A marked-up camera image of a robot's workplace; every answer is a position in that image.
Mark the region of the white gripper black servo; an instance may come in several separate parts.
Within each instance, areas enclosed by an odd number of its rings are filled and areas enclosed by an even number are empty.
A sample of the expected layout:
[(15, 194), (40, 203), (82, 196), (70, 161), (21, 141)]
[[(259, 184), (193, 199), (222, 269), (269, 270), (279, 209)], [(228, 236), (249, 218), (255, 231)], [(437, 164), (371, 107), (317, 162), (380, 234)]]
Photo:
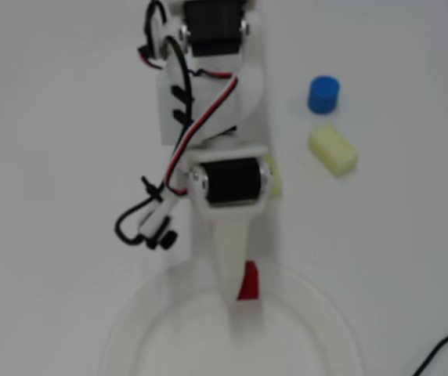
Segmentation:
[(271, 171), (265, 146), (185, 152), (187, 188), (198, 214), (211, 223), (219, 290), (232, 305), (244, 280), (251, 219), (266, 207)]

